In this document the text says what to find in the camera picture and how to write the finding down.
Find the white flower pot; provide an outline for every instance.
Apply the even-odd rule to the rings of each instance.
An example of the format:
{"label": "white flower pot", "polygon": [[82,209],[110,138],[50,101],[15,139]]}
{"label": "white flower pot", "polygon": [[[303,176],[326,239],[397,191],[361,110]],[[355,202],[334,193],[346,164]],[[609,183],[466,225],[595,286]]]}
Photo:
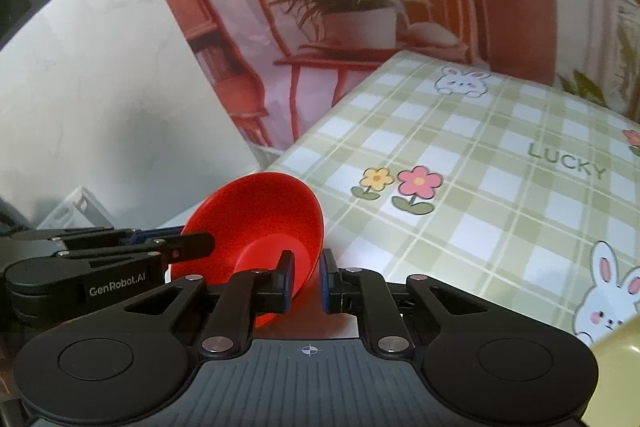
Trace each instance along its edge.
{"label": "white flower pot", "polygon": [[396,47],[396,11],[380,8],[322,16],[324,34],[352,50],[389,50]]}

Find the white wall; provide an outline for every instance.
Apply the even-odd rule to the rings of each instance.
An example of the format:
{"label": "white wall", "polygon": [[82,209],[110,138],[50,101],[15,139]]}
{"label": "white wall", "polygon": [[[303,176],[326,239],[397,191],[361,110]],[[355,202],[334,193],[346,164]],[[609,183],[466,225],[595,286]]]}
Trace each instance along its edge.
{"label": "white wall", "polygon": [[84,185],[154,227],[258,164],[165,0],[51,0],[0,51],[0,197],[35,225]]}

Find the red bowl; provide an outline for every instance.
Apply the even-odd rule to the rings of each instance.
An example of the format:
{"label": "red bowl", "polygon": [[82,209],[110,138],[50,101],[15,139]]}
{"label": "red bowl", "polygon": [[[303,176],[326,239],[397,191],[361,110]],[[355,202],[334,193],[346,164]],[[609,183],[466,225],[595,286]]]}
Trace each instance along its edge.
{"label": "red bowl", "polygon": [[[324,222],[315,194],[299,179],[258,172],[224,185],[187,221],[182,233],[209,232],[216,240],[204,259],[174,264],[172,280],[199,273],[207,284],[229,280],[238,271],[276,267],[282,250],[295,257],[293,295],[308,282],[322,249]],[[276,315],[263,315],[256,324]]]}

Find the table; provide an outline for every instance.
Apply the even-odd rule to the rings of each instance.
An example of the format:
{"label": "table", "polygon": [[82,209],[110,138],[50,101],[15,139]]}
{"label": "table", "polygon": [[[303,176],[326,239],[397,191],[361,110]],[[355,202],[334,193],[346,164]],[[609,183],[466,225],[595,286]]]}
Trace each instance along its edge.
{"label": "table", "polygon": [[[270,170],[315,192],[339,266],[390,282],[426,273],[589,344],[602,333],[579,317],[601,271],[628,290],[607,314],[617,323],[638,313],[638,126],[499,74],[471,77],[480,96],[443,94],[452,66],[461,68],[395,55]],[[603,262],[599,241],[610,249]]]}

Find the yellow flower print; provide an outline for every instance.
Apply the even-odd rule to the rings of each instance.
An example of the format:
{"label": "yellow flower print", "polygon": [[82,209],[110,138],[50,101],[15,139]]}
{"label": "yellow flower print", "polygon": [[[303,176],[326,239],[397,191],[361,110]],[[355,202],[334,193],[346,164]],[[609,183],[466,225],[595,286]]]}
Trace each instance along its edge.
{"label": "yellow flower print", "polygon": [[360,180],[360,185],[380,192],[393,182],[394,179],[389,176],[389,169],[367,169],[364,171],[364,178]]}
{"label": "yellow flower print", "polygon": [[351,194],[361,200],[377,200],[380,197],[380,194],[377,194],[377,192],[381,192],[387,185],[392,184],[394,181],[393,176],[389,175],[389,169],[376,169],[372,167],[364,171],[363,178],[360,180],[360,185],[367,187],[366,190],[362,190],[362,187],[351,187]]}

